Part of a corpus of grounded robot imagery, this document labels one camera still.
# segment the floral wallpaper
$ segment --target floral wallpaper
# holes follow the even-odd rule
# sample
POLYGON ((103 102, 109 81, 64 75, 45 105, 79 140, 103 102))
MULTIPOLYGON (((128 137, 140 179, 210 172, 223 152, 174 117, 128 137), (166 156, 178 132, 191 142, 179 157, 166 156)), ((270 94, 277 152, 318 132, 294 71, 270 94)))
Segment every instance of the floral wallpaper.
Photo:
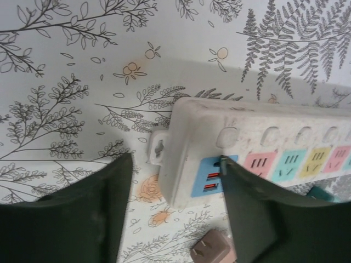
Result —
MULTIPOLYGON (((132 152, 118 262, 191 262, 209 229, 230 232, 223 197, 172 209, 148 163, 179 98, 350 108, 350 0, 0 3, 0 200, 34 201, 132 152)), ((290 190, 315 184, 351 199, 351 176, 290 190)))

